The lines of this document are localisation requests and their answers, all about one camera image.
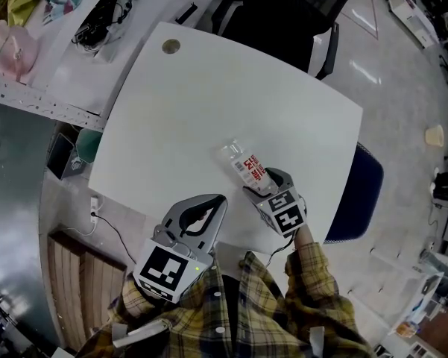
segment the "floor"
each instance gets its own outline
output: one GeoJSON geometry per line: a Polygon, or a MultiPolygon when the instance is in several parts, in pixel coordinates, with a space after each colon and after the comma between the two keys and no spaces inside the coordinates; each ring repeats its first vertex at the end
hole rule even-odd
{"type": "MultiPolygon", "coordinates": [[[[203,18],[202,28],[208,18],[203,18]]],[[[436,224],[428,224],[428,186],[434,168],[444,166],[448,152],[448,86],[438,65],[438,47],[423,51],[388,12],[384,0],[349,0],[337,21],[340,39],[335,70],[324,82],[363,107],[359,140],[380,161],[385,179],[366,235],[355,242],[325,245],[324,250],[341,292],[352,289],[391,322],[411,295],[412,284],[369,252],[377,248],[392,259],[399,255],[402,264],[412,266],[428,238],[435,237],[436,224]],[[424,142],[424,131],[436,124],[444,128],[443,148],[424,142]]],[[[324,61],[328,39],[329,34],[315,37],[311,75],[316,75],[324,61]]],[[[58,223],[83,233],[91,231],[88,177],[89,169],[83,176],[64,181],[47,172],[41,207],[42,240],[58,223]]],[[[156,219],[147,219],[110,199],[100,214],[121,231],[134,257],[157,224],[156,219]]],[[[437,217],[442,219],[444,214],[434,210],[432,219],[437,217]]],[[[443,226],[439,222],[439,233],[443,226]]],[[[132,269],[118,236],[105,222],[98,223],[93,235],[77,236],[132,269]]],[[[271,271],[285,286],[281,267],[271,271]]],[[[355,304],[355,309],[360,332],[371,344],[379,342],[387,330],[364,307],[355,304]]]]}

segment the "power outlet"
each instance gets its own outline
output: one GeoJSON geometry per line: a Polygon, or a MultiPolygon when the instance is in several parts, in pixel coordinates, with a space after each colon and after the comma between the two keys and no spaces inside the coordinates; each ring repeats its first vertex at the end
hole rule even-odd
{"type": "MultiPolygon", "coordinates": [[[[96,215],[98,215],[98,208],[99,208],[99,198],[98,196],[92,196],[91,197],[91,210],[89,213],[94,212],[96,215]]],[[[98,218],[96,216],[89,215],[89,219],[93,224],[98,223],[98,218]]]]}

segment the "electronic device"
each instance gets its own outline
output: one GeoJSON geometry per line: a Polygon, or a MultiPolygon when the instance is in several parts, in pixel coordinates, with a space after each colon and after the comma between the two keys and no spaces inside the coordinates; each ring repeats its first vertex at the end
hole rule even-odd
{"type": "Polygon", "coordinates": [[[223,195],[199,195],[176,203],[146,239],[133,276],[137,284],[167,301],[177,303],[183,293],[212,264],[210,253],[227,211],[223,195]],[[190,232],[190,225],[207,211],[204,225],[190,232]]]}
{"type": "Polygon", "coordinates": [[[279,235],[290,237],[306,223],[306,204],[298,195],[290,174],[279,169],[265,169],[277,184],[278,192],[261,196],[257,191],[244,186],[244,194],[259,211],[267,226],[279,235]]]}

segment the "plaid shirt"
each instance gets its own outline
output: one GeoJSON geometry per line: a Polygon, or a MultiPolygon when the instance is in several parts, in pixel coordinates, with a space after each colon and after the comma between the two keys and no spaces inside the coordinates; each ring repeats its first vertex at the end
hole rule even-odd
{"type": "MultiPolygon", "coordinates": [[[[215,262],[177,304],[145,298],[128,276],[122,295],[110,305],[109,323],[77,357],[112,357],[113,322],[128,324],[129,331],[158,318],[169,325],[164,357],[313,357],[309,331],[319,326],[324,326],[324,357],[373,357],[356,329],[352,304],[339,295],[326,269],[319,244],[305,245],[288,256],[285,297],[252,252],[247,252],[242,266],[234,349],[224,284],[215,262]],[[225,331],[218,333],[222,327],[225,331]]],[[[146,349],[131,351],[128,348],[123,355],[147,355],[146,349]]]]}

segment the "white desk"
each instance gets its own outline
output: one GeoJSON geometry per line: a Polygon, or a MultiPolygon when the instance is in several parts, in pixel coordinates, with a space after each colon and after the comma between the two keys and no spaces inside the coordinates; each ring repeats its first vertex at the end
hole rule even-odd
{"type": "Polygon", "coordinates": [[[161,219],[172,204],[221,193],[218,238],[268,253],[285,242],[215,161],[232,137],[264,166],[290,173],[323,242],[347,182],[362,109],[315,78],[212,34],[160,23],[131,69],[104,130],[89,187],[161,219]],[[180,50],[162,44],[177,39],[180,50]]]}

